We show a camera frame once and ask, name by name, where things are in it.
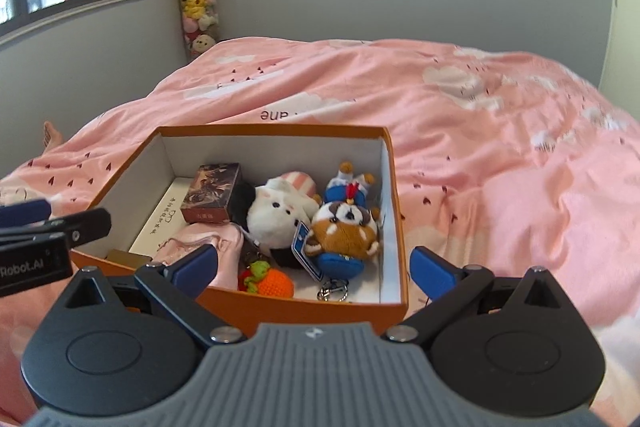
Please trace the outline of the pink patterned duvet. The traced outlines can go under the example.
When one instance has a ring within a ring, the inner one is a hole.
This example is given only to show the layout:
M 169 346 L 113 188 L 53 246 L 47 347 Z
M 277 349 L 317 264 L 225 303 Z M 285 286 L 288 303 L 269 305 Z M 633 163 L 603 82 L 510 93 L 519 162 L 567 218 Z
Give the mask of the pink patterned duvet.
M 639 125 L 563 65 L 409 40 L 242 38 L 94 118 L 1 181 L 83 210 L 156 128 L 358 124 L 390 132 L 408 247 L 497 274 L 549 268 L 606 358 L 594 411 L 639 414 Z

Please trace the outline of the orange cardboard box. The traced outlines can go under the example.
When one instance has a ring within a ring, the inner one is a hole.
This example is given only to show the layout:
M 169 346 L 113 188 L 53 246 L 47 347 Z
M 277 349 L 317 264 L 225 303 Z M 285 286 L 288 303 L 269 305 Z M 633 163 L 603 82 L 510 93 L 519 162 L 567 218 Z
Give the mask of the orange cardboard box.
M 262 323 L 368 322 L 408 309 L 392 140 L 380 127 L 163 127 L 94 200 L 112 220 L 78 267 L 127 275 L 218 251 L 200 303 L 250 334 Z

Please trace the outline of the person's foot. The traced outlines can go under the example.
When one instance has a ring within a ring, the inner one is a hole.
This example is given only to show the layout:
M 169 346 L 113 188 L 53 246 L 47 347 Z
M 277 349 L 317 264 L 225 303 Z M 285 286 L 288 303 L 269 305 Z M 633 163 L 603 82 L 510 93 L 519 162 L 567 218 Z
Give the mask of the person's foot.
M 64 143 L 64 138 L 61 132 L 55 128 L 55 125 L 51 121 L 45 121 L 43 123 L 43 152 L 47 153 L 49 150 L 53 150 Z

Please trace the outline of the white black plush toy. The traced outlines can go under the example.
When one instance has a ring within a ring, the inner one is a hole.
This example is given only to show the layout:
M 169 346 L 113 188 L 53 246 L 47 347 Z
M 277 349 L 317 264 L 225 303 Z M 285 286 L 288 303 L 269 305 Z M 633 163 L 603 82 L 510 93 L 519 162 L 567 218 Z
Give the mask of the white black plush toy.
M 298 226 L 309 227 L 320 208 L 321 197 L 311 175 L 289 171 L 255 187 L 253 202 L 248 207 L 243 232 L 259 254 L 278 267 L 300 270 L 292 244 Z

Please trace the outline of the dark card box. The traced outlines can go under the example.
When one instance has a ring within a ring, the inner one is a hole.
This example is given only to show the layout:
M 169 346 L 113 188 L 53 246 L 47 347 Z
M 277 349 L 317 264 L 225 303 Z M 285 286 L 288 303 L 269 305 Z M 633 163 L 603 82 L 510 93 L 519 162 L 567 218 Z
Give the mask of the dark card box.
M 236 189 L 241 179 L 241 166 L 237 162 L 198 167 L 180 206 L 184 221 L 188 223 L 231 221 Z

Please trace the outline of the brown raccoon plush keychain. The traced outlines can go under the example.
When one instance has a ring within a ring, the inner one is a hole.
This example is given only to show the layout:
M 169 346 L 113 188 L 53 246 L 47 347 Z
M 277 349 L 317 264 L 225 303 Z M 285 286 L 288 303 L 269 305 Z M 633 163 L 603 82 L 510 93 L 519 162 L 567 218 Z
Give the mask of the brown raccoon plush keychain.
M 292 253 L 320 284 L 320 301 L 346 300 L 349 283 L 381 254 L 380 210 L 368 205 L 369 190 L 374 184 L 372 173 L 357 174 L 351 162 L 343 161 L 326 184 L 322 202 L 309 225 L 297 227 Z

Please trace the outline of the orange crochet fruit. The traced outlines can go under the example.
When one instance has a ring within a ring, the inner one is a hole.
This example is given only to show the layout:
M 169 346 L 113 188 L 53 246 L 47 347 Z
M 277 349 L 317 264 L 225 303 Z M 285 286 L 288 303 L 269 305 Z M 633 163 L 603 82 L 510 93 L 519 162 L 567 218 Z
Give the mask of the orange crochet fruit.
M 267 261 L 254 261 L 238 276 L 238 291 L 259 296 L 293 298 L 295 286 L 284 272 Z

